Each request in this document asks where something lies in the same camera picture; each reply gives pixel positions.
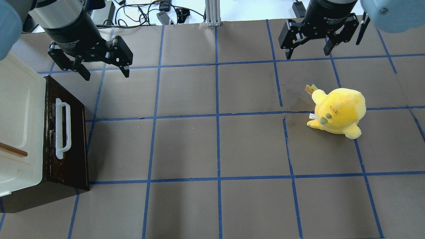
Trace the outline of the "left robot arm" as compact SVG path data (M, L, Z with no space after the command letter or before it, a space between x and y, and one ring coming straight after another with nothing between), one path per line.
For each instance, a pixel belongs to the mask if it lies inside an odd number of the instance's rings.
M2 0L0 57L6 58L31 16L52 39L47 53L61 70L77 72L88 81L91 73L83 62L100 61L117 66L128 78L132 51L121 36L103 39L89 15L104 7L104 0Z

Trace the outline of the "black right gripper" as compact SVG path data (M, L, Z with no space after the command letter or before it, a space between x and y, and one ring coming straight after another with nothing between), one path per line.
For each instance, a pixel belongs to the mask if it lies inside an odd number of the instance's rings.
M294 49L309 40L327 36L323 48L326 56L336 45L349 42L359 26L357 16L351 13L352 9L353 2L309 2L304 20L286 20L278 37L286 59L291 59ZM341 27L340 33L336 34L335 31Z

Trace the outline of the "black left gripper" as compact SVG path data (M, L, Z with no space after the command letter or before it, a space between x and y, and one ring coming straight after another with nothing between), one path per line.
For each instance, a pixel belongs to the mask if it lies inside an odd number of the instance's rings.
M53 41L47 53L61 70L71 70L89 81L91 73L82 62L102 61L118 67L126 78L129 77L129 67L133 63L129 46L121 36L114 36L110 41L103 39L85 10L59 27L44 26L44 30Z

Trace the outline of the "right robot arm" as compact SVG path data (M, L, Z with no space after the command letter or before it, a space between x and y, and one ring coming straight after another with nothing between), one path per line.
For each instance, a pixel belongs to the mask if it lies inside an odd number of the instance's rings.
M423 0L361 0L362 19L352 12L356 0L311 0L301 22L287 20L278 37L280 48L291 59L296 47L310 40L327 39L323 48L330 55L335 46L349 42L360 28L359 45L370 22L387 33L401 33L424 25Z

